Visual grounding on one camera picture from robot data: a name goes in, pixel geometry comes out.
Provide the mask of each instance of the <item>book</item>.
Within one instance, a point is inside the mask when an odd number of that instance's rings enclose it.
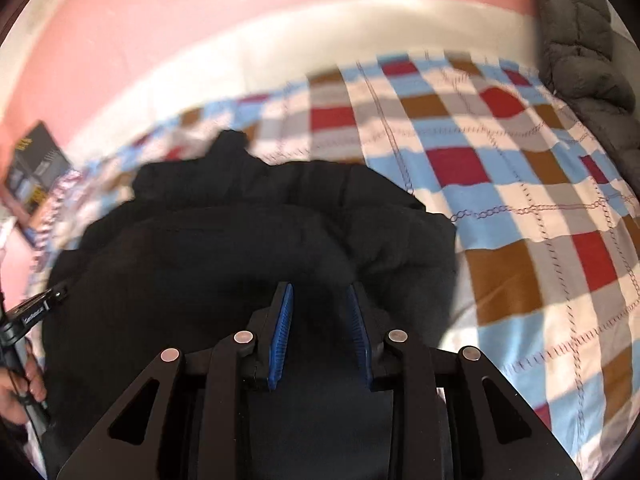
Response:
[[[58,178],[70,167],[42,122],[14,146],[0,197],[32,245],[42,218],[42,205]]]

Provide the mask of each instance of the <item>triangular cutout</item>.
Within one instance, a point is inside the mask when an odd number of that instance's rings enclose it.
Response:
[[[138,394],[113,421],[109,436],[139,446],[145,441],[146,425],[160,387],[159,381],[149,379]]]
[[[500,444],[509,444],[531,436],[531,428],[518,410],[507,400],[500,388],[489,378],[482,380],[486,400],[489,402],[495,433]]]

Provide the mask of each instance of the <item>checkered bedsheet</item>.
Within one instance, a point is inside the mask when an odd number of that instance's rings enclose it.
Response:
[[[443,348],[479,346],[585,479],[606,464],[640,409],[640,207],[571,110],[512,62],[379,57],[158,124],[65,181],[29,293],[131,198],[142,164],[199,156],[222,128],[244,130],[271,164],[365,163],[450,217],[460,276]]]

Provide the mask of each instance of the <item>red square pattern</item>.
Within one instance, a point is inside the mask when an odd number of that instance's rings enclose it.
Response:
[[[353,116],[353,108],[350,106],[311,108],[311,130],[313,132],[355,125],[356,118]]]
[[[441,187],[449,184],[473,186],[490,182],[473,148],[439,148],[426,152]]]
[[[524,77],[520,72],[516,72],[515,70],[509,70],[508,68],[504,69],[504,73],[511,79],[511,82],[516,86],[531,86],[529,80]]]
[[[520,100],[509,92],[505,92],[502,88],[495,86],[487,88],[480,92],[480,97],[497,119],[514,117],[524,111],[524,106],[522,106]]]
[[[551,431],[551,410],[549,409],[548,402],[537,407],[534,411],[538,418],[545,423],[545,426],[549,428],[549,431]]]
[[[180,160],[183,151],[183,146],[175,146],[174,148],[171,148],[169,152],[164,156],[164,160]]]
[[[600,231],[573,235],[572,238],[591,292],[617,280],[616,269]]]
[[[269,98],[269,94],[253,94],[240,99],[241,104],[263,103]]]
[[[602,170],[596,164],[596,161],[591,158],[591,155],[582,156],[580,157],[580,160],[598,184],[606,184],[609,182],[607,177],[604,176],[604,173],[602,173]]]
[[[392,61],[382,65],[382,72],[387,76],[417,74],[420,71],[408,60]]]

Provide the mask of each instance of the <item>human hand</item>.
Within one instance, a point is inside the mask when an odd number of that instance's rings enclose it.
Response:
[[[33,398],[38,402],[42,402],[47,397],[42,371],[33,356],[29,344],[27,344],[27,349],[28,358],[24,366],[27,380],[7,368],[0,367],[0,416],[18,425],[26,424],[29,421],[29,417],[24,411],[23,405],[18,402],[15,396],[14,383],[20,393],[24,394],[30,391]]]

